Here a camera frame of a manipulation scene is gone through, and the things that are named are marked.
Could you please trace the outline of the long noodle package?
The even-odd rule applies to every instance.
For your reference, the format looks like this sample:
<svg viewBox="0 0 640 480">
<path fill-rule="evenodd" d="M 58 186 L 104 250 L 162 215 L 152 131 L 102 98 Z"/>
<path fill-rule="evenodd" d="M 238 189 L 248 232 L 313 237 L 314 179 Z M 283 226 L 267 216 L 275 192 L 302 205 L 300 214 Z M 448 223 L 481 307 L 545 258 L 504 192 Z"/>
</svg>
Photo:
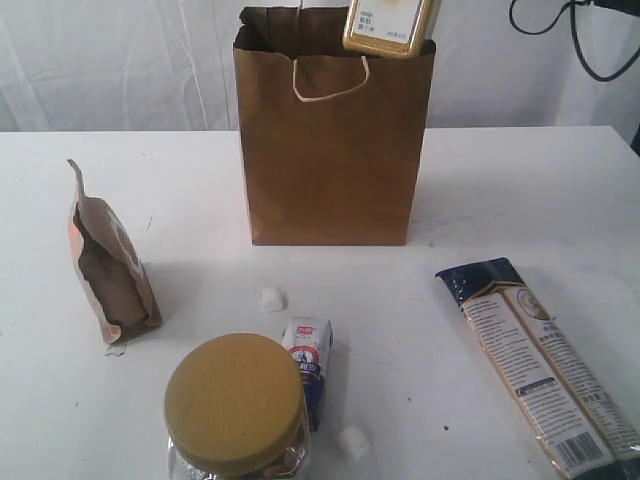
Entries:
<svg viewBox="0 0 640 480">
<path fill-rule="evenodd" d="M 562 478 L 638 478 L 638 430 L 507 258 L 435 276 Z"/>
</svg>

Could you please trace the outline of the open brown kraft pouch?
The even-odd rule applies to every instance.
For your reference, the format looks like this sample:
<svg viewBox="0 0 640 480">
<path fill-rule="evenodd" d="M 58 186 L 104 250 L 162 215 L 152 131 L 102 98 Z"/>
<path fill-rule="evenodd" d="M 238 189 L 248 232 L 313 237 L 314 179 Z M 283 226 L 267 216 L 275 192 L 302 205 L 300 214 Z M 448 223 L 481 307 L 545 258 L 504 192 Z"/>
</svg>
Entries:
<svg viewBox="0 0 640 480">
<path fill-rule="evenodd" d="M 103 341 L 126 342 L 162 324 L 144 265 L 110 205 L 85 193 L 77 163 L 68 235 L 72 265 L 92 308 Z"/>
</svg>

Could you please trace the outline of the blue white milk carton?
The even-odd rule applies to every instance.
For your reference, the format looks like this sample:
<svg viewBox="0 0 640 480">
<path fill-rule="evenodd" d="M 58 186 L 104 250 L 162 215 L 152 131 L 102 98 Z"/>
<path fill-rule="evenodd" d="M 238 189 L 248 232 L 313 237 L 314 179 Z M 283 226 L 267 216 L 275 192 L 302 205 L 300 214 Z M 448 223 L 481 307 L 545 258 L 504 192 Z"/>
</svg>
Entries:
<svg viewBox="0 0 640 480">
<path fill-rule="evenodd" d="M 319 429 L 322 418 L 332 344 L 332 325 L 326 319 L 293 317 L 283 333 L 282 346 L 302 377 L 311 431 Z"/>
</svg>

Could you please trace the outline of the large brown paper bag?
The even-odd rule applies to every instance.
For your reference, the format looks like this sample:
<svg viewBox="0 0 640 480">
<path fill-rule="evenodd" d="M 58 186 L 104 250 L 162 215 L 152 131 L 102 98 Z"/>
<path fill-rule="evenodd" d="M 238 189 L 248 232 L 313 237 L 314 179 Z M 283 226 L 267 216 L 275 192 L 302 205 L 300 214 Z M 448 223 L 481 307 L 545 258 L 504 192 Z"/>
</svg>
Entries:
<svg viewBox="0 0 640 480">
<path fill-rule="evenodd" d="M 347 51 L 343 7 L 258 7 L 233 43 L 243 173 L 259 246 L 407 240 L 436 55 Z"/>
</svg>

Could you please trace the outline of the yellow millet bottle white cap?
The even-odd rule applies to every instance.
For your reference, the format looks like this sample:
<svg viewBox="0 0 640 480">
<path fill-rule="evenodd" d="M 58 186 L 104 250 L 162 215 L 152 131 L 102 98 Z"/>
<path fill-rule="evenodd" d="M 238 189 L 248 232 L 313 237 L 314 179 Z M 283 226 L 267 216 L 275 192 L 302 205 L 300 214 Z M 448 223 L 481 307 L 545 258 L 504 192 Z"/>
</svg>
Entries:
<svg viewBox="0 0 640 480">
<path fill-rule="evenodd" d="M 415 57 L 436 6 L 432 0 L 354 0 L 348 7 L 342 44 L 347 50 L 379 57 Z"/>
</svg>

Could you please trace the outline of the clear jar with yellow lid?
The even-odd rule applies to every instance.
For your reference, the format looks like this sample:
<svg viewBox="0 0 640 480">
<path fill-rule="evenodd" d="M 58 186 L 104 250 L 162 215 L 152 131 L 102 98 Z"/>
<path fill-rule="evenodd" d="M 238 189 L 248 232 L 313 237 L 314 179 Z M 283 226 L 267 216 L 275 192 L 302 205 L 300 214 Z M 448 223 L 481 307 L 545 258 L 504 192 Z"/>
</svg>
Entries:
<svg viewBox="0 0 640 480">
<path fill-rule="evenodd" d="M 163 413 L 171 479 L 303 479 L 310 428 L 301 373 L 274 340 L 233 333 L 191 351 Z"/>
</svg>

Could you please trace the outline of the white marshmallow upper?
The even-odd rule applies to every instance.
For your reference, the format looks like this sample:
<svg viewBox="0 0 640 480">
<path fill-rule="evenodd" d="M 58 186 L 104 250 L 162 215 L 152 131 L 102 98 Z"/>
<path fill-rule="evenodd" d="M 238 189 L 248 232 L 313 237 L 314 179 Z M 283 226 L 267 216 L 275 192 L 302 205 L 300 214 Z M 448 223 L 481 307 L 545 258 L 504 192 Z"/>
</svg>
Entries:
<svg viewBox="0 0 640 480">
<path fill-rule="evenodd" d="M 280 312 L 286 308 L 286 296 L 278 287 L 266 287 L 262 290 L 261 303 L 267 313 Z"/>
</svg>

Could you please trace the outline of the white marshmallow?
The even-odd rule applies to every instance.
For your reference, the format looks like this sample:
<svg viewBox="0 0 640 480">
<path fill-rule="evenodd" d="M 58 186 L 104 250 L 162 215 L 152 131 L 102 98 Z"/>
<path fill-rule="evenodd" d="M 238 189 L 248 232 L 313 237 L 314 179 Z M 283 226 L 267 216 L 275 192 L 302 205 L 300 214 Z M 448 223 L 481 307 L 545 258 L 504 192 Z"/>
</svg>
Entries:
<svg viewBox="0 0 640 480">
<path fill-rule="evenodd" d="M 278 287 L 266 287 L 262 290 L 261 303 L 267 313 L 280 312 L 286 308 L 286 296 Z"/>
<path fill-rule="evenodd" d="M 371 450 L 364 432 L 355 425 L 345 427 L 338 437 L 341 450 L 352 461 L 363 459 Z"/>
</svg>

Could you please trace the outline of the white marshmallow lower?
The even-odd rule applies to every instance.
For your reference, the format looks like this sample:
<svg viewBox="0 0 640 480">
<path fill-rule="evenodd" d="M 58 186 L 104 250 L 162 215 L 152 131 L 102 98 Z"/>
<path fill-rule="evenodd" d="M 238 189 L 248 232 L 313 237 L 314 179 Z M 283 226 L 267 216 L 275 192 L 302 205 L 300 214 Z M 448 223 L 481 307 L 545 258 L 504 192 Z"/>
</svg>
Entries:
<svg viewBox="0 0 640 480">
<path fill-rule="evenodd" d="M 341 450 L 352 461 L 363 459 L 371 450 L 364 432 L 355 425 L 345 427 L 338 437 Z"/>
</svg>

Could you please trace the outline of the torn paper scrap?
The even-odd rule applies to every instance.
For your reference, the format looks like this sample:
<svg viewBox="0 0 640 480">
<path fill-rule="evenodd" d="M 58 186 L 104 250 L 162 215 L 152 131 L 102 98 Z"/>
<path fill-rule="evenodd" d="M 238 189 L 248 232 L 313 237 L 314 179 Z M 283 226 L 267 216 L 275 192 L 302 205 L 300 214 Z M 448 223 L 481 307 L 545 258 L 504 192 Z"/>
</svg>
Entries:
<svg viewBox="0 0 640 480">
<path fill-rule="evenodd" d="M 108 345 L 104 356 L 105 357 L 121 357 L 126 353 L 127 344 L 126 343 L 117 343 Z"/>
</svg>

